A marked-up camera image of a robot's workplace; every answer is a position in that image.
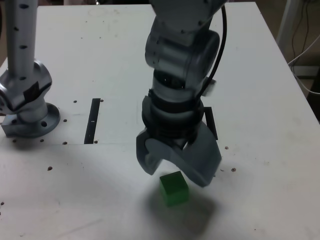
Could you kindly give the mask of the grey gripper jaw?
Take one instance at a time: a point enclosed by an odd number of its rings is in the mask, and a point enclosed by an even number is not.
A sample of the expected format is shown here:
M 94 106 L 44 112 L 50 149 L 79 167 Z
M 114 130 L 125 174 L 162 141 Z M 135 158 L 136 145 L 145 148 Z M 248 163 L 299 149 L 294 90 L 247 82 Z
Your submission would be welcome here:
M 217 141 L 201 122 L 197 136 L 192 144 L 170 146 L 160 140 L 149 138 L 145 141 L 145 171 L 153 175 L 162 160 L 177 166 L 193 183 L 200 187 L 208 186 L 222 160 Z
M 162 143 L 157 139 L 155 129 L 146 127 L 136 137 L 136 157 L 142 169 L 149 175 L 153 175 L 159 167 Z

